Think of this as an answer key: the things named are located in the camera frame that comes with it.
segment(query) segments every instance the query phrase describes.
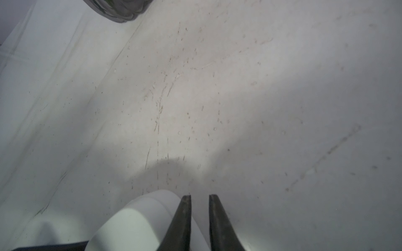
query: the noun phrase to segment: white floor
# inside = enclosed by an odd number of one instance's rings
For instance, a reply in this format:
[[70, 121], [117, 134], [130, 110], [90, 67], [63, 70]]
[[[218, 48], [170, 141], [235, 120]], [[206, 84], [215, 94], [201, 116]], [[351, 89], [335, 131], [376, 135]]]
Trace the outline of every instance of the white floor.
[[402, 3], [38, 0], [0, 47], [0, 249], [217, 193], [246, 250], [401, 250]]

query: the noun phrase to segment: scuff mark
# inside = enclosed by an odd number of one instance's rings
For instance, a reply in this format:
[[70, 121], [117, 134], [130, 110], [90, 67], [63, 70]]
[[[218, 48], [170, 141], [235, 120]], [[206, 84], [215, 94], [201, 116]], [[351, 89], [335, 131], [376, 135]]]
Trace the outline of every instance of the scuff mark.
[[59, 189], [60, 183], [63, 181], [63, 179], [66, 177], [66, 175], [67, 175], [67, 171], [65, 171], [64, 174], [61, 175], [60, 180], [59, 180], [59, 183], [57, 184], [56, 189], [54, 190], [52, 196], [50, 197], [49, 202], [48, 202], [48, 204], [46, 205], [46, 207], [44, 207], [44, 208], [42, 208], [41, 210], [39, 210], [39, 212], [36, 213], [36, 215], [38, 215], [39, 213], [40, 213], [40, 214], [43, 214], [43, 213], [46, 211], [46, 209], [47, 209], [48, 206], [50, 205], [50, 202], [52, 201], [54, 195], [56, 194], [57, 190]]
[[334, 153], [343, 143], [345, 143], [349, 138], [351, 138], [353, 135], [355, 135], [357, 132], [361, 130], [361, 125], [355, 124], [351, 131], [343, 137], [337, 144], [335, 144], [333, 147], [331, 147], [323, 156], [321, 156], [313, 165], [311, 168], [309, 168], [307, 171], [303, 172], [300, 175], [299, 179], [296, 179], [295, 181], [290, 184], [289, 187], [286, 188], [286, 191], [289, 192], [293, 189], [293, 187], [299, 182], [299, 180], [302, 180], [305, 178], [306, 175], [314, 174], [317, 173], [318, 171], [318, 166], [327, 159], [327, 157]]
[[267, 39], [267, 40], [265, 40], [265, 41], [262, 41], [262, 42], [260, 43], [260, 45], [263, 45], [263, 44], [269, 43], [269, 42], [271, 42], [273, 39], [274, 39], [274, 38], [273, 38], [273, 37], [271, 37], [270, 39]]
[[149, 157], [149, 155], [150, 155], [150, 151], [151, 151], [151, 148], [148, 150], [147, 160], [145, 161], [145, 169], [147, 169], [148, 157]]
[[213, 63], [215, 63], [215, 60], [212, 61], [212, 62], [210, 62], [210, 63], [207, 63], [206, 65], [204, 65], [203, 67], [201, 67], [201, 69], [204, 69], [204, 68], [210, 66], [210, 65], [213, 64]]
[[163, 93], [164, 93], [165, 89], [166, 89], [166, 86], [163, 87], [162, 92], [161, 92], [160, 97], [159, 97], [159, 102], [158, 102], [158, 105], [159, 105], [158, 111], [159, 112], [158, 112], [158, 115], [157, 115], [156, 121], [155, 121], [156, 124], [155, 124], [154, 131], [156, 131], [156, 127], [158, 127], [158, 134], [159, 134], [159, 118], [160, 118], [160, 115], [162, 114], [162, 111], [163, 111], [163, 105], [161, 105], [161, 103], [162, 103], [162, 97], [163, 97]]
[[175, 83], [175, 82], [176, 82], [176, 80], [177, 80], [178, 78], [180, 78], [180, 77], [181, 77], [181, 75], [180, 75], [180, 74], [177, 74], [177, 75], [176, 75], [176, 77], [175, 77], [175, 78], [174, 78], [174, 80], [172, 81], [172, 85], [170, 86], [170, 89], [169, 89], [168, 95], [167, 95], [166, 97], [168, 97], [168, 96], [169, 96], [169, 93], [170, 93], [170, 91], [172, 90], [174, 83]]
[[36, 217], [38, 214], [42, 214], [44, 211], [45, 211], [45, 208], [42, 208], [33, 217]]
[[176, 43], [177, 43], [178, 34], [180, 32], [180, 23], [181, 22], [178, 23], [177, 36], [176, 36], [176, 40], [174, 41], [174, 45], [176, 45]]

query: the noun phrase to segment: dark object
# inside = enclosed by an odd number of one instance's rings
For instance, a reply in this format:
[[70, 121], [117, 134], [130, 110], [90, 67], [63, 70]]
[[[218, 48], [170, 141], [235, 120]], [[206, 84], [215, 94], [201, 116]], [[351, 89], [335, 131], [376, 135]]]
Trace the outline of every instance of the dark object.
[[209, 239], [211, 251], [244, 251], [216, 194], [209, 196]]
[[14, 249], [13, 251], [84, 251], [87, 241], [64, 244], [64, 245], [48, 245], [48, 246], [37, 246], [37, 247], [20, 247]]
[[190, 250], [191, 234], [191, 196], [181, 198], [165, 237], [157, 251]]
[[[185, 195], [181, 198], [166, 235], [156, 251], [189, 251], [190, 235], [191, 196]], [[216, 194], [209, 196], [209, 239], [211, 251], [245, 251]], [[23, 247], [14, 251], [84, 251], [87, 243]]]
[[133, 20], [145, 11], [150, 0], [84, 0], [98, 14], [114, 22]]

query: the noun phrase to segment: white surface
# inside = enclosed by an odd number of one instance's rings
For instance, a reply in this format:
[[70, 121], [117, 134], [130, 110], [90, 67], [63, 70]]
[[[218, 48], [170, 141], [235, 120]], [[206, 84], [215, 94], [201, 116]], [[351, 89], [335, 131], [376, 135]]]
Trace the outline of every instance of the white surface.
[[[86, 251], [155, 251], [160, 246], [180, 198], [167, 190], [144, 194], [112, 216], [89, 240]], [[209, 251], [198, 225], [191, 219], [192, 251]]]
[[39, 0], [0, 48], [0, 249], [217, 193], [247, 250], [402, 249], [402, 4]]

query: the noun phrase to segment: metal object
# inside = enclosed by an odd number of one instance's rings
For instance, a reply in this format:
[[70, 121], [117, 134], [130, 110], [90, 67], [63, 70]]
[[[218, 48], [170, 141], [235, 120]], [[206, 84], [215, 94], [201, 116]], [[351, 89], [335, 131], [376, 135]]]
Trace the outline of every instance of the metal object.
[[190, 250], [191, 196], [181, 198], [173, 220], [157, 251]]
[[244, 251], [216, 194], [209, 196], [209, 239], [211, 251]]

